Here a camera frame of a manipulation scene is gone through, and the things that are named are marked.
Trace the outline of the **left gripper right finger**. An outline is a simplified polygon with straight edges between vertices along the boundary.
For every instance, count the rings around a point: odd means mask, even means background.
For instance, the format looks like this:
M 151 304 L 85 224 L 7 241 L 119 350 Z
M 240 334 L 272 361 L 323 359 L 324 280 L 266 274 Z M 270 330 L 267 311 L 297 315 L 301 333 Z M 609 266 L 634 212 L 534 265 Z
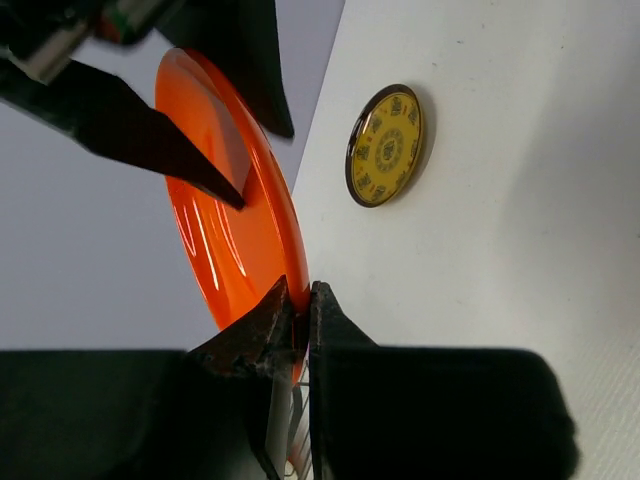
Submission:
M 376 347 L 377 344 L 343 312 L 327 282 L 314 281 L 311 287 L 309 317 L 309 433 L 312 468 L 315 479 L 333 479 L 325 453 L 325 435 L 321 403 L 320 361 L 332 346 Z

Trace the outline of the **yellow patterned plate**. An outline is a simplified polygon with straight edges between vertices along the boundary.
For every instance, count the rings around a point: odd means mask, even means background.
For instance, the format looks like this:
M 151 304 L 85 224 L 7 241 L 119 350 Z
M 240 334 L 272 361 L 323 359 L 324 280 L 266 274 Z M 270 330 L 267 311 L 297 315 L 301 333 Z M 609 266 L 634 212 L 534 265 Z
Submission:
M 391 84 L 360 112 L 345 155 L 345 180 L 352 199 L 375 208 L 405 190 L 417 171 L 427 121 L 415 91 Z

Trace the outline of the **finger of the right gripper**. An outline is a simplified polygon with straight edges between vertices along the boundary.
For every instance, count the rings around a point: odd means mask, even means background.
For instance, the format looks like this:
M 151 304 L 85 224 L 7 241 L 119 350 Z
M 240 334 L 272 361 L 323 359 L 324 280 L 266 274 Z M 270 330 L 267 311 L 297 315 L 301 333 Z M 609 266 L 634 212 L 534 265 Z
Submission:
M 186 1 L 159 31 L 174 46 L 201 53 L 221 70 L 269 132 L 295 136 L 273 0 Z

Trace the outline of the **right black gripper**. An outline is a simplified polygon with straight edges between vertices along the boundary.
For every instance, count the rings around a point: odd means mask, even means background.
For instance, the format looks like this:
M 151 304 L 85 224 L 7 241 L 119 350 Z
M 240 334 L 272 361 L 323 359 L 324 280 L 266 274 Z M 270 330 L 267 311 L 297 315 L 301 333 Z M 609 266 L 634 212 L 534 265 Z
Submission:
M 3 1 L 1 101 L 88 151 L 183 180 L 236 210 L 242 195 L 185 134 L 124 80 L 75 61 L 88 40 L 131 49 L 183 1 Z

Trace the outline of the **orange plate front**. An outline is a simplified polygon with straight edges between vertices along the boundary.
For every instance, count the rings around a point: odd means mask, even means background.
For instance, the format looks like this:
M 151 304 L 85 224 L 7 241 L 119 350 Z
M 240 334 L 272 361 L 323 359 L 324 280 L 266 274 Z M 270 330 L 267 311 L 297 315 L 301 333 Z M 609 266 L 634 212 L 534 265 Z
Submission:
M 271 145 L 232 82 L 193 49 L 170 49 L 155 107 L 203 155 L 212 183 L 168 177 L 184 251 L 216 324 L 240 319 L 284 281 L 296 312 L 310 280 L 293 201 Z

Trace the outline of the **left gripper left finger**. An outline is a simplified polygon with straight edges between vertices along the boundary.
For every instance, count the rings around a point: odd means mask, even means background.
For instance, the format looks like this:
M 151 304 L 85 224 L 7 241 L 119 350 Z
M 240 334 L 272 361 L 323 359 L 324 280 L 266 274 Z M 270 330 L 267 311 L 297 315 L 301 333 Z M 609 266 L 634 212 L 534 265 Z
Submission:
M 188 355 L 186 412 L 199 479 L 282 479 L 287 462 L 295 312 L 279 278 L 247 314 Z

